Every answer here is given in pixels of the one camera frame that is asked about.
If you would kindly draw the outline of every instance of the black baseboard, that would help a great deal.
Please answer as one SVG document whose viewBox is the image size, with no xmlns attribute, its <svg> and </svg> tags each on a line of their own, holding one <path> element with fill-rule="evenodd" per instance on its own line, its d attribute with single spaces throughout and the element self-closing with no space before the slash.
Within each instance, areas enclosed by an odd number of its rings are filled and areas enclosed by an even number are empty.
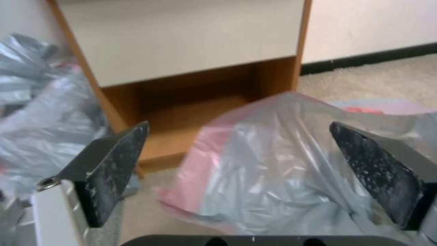
<svg viewBox="0 0 437 246">
<path fill-rule="evenodd" d="M 392 49 L 382 52 L 351 56 L 328 61 L 307 63 L 302 65 L 301 75 L 317 74 L 327 71 L 333 71 L 337 68 L 357 67 L 365 64 L 374 64 L 415 56 L 423 56 L 432 53 L 437 53 L 437 43 L 424 44 L 401 49 Z"/>
</svg>

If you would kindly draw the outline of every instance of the wooden cabinet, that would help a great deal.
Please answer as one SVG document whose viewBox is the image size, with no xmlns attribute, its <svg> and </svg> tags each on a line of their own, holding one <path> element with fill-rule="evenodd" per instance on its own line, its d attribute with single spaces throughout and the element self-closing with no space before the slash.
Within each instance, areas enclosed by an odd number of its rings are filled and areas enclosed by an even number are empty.
<svg viewBox="0 0 437 246">
<path fill-rule="evenodd" d="M 310 0 L 49 0 L 115 131 L 151 125 L 141 173 L 216 116 L 297 86 Z"/>
</svg>

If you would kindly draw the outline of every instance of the transparent plastic bag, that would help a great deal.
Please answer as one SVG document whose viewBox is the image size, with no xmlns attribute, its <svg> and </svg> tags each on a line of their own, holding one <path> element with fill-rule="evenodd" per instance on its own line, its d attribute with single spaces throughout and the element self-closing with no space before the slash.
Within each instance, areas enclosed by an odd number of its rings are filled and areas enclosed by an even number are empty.
<svg viewBox="0 0 437 246">
<path fill-rule="evenodd" d="M 0 190 L 10 197 L 28 198 L 37 182 L 108 133 L 82 70 L 70 60 L 49 62 L 55 51 L 18 34 L 0 43 L 0 107 L 18 106 L 0 117 Z"/>
<path fill-rule="evenodd" d="M 204 126 L 174 185 L 156 189 L 158 201 L 178 218 L 230 234 L 409 242 L 411 233 L 398 230 L 357 180 L 329 125 L 340 121 L 397 138 L 436 162 L 436 119 L 347 112 L 301 94 L 277 95 Z"/>
</svg>

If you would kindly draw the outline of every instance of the white cabinet panel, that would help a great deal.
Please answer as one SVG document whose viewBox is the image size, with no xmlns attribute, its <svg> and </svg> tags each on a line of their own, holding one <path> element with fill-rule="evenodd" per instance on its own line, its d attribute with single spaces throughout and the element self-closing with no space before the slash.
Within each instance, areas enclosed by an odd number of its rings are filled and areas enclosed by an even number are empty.
<svg viewBox="0 0 437 246">
<path fill-rule="evenodd" d="M 101 87 L 296 54 L 304 0 L 59 0 Z"/>
</svg>

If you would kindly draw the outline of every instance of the beige carpet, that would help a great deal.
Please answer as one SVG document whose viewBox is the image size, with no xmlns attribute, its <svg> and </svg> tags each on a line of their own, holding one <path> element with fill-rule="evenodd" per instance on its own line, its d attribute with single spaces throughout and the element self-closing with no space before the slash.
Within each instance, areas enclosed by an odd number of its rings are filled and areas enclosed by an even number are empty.
<svg viewBox="0 0 437 246">
<path fill-rule="evenodd" d="M 437 108 L 437 54 L 303 76 L 298 91 L 326 101 L 407 98 Z M 149 174 L 139 194 L 126 199 L 120 243 L 150 234 L 219 233 L 174 220 L 160 209 L 151 188 L 169 183 L 174 174 L 174 169 Z"/>
</svg>

